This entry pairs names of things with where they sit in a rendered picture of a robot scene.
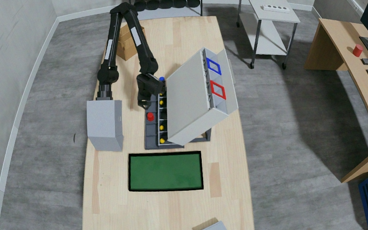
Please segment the brown cardboard box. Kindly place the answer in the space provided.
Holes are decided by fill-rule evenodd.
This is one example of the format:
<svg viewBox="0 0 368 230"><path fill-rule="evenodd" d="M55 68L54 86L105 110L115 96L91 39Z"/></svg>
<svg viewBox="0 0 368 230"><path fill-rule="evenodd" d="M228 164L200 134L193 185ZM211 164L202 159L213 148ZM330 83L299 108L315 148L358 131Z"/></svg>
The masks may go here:
<svg viewBox="0 0 368 230"><path fill-rule="evenodd" d="M127 61L137 53L128 25L120 28L116 54Z"/></svg>

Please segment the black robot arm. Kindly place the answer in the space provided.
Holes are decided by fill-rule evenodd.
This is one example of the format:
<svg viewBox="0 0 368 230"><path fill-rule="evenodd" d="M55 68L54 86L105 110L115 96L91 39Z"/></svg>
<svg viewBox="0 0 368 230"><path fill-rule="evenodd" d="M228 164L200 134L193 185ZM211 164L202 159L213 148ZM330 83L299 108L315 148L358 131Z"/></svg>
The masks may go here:
<svg viewBox="0 0 368 230"><path fill-rule="evenodd" d="M129 27L135 44L140 64L140 73L137 75L138 87L143 90L144 97L157 96L166 92L165 80L161 81L154 76L159 65L151 52L143 30L138 20L138 12L134 5L124 2L110 10L111 21L108 33L106 51L103 64L98 71L99 92L96 101L112 100L111 84L118 81L119 72L116 65L116 52L123 17ZM110 69L109 69L110 67Z"/></svg>

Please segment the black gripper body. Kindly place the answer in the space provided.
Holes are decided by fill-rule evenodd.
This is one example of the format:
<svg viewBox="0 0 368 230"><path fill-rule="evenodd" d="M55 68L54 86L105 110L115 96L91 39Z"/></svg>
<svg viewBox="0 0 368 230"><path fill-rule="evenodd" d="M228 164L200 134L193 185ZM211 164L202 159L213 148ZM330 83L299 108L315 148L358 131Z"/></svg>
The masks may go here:
<svg viewBox="0 0 368 230"><path fill-rule="evenodd" d="M147 105L147 101L151 100L151 96L144 97L143 90L138 87L138 105Z"/></svg>

